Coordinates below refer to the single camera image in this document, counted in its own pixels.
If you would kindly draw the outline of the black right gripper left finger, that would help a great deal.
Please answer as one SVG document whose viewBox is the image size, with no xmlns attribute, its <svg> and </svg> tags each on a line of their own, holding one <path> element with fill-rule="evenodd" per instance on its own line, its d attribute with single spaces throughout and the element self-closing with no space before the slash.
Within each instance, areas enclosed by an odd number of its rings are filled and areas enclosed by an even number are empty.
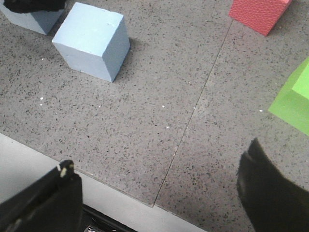
<svg viewBox="0 0 309 232">
<path fill-rule="evenodd" d="M 82 179 L 72 160 L 0 205 L 2 232 L 77 232 L 82 220 Z"/>
</svg>

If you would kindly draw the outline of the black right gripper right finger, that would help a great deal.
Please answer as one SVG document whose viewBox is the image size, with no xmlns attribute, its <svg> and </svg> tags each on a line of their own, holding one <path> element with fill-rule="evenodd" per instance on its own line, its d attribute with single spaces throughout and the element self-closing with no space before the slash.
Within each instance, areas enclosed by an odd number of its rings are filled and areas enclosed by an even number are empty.
<svg viewBox="0 0 309 232">
<path fill-rule="evenodd" d="M 309 192 L 280 173 L 257 138 L 241 155 L 237 191 L 256 232 L 309 230 Z"/>
</svg>

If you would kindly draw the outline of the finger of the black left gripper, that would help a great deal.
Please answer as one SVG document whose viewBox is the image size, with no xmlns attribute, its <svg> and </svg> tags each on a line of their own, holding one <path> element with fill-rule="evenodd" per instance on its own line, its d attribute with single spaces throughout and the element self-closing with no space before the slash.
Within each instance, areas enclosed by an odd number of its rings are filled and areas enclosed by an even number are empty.
<svg viewBox="0 0 309 232">
<path fill-rule="evenodd" d="M 3 5 L 15 13 L 56 12 L 64 9 L 65 0 L 5 0 Z"/>
</svg>

